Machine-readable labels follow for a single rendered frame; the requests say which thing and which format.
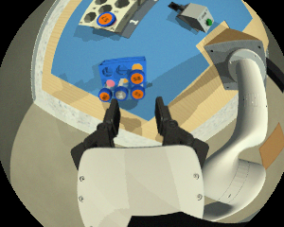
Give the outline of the blue tube rack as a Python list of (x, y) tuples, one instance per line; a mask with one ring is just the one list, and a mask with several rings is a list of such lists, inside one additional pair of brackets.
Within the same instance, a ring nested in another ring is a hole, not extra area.
[(147, 89), (147, 61), (145, 57), (127, 57), (103, 61), (98, 66), (102, 87), (104, 86), (106, 80), (111, 79), (115, 82), (115, 90), (120, 79), (129, 80), (129, 74), (134, 64), (140, 64), (143, 66), (143, 72), (145, 74), (143, 86), (144, 89)]

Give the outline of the sample tube with blue cap and orange dot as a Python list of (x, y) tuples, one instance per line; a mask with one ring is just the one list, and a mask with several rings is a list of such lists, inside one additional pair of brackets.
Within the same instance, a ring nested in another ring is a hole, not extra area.
[(115, 15), (110, 11), (101, 13), (97, 18), (97, 24), (99, 26), (112, 26), (116, 21)]

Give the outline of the blue bench mat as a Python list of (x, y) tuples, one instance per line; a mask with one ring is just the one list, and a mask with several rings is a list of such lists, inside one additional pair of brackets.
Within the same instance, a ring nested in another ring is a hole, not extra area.
[[(145, 57), (147, 89), (141, 100), (118, 101), (120, 109), (150, 121), (155, 117), (155, 99), (161, 96), (164, 105), (180, 95), (209, 63), (196, 45), (220, 23), (243, 31), (252, 21), (241, 0), (159, 0), (144, 16), (131, 37), (79, 25), (93, 0), (82, 0), (68, 19), (58, 41), (51, 74), (98, 97), (103, 88), (98, 65), (103, 61)], [(193, 3), (206, 6), (214, 20), (204, 33), (176, 17), (180, 12), (169, 8)]]

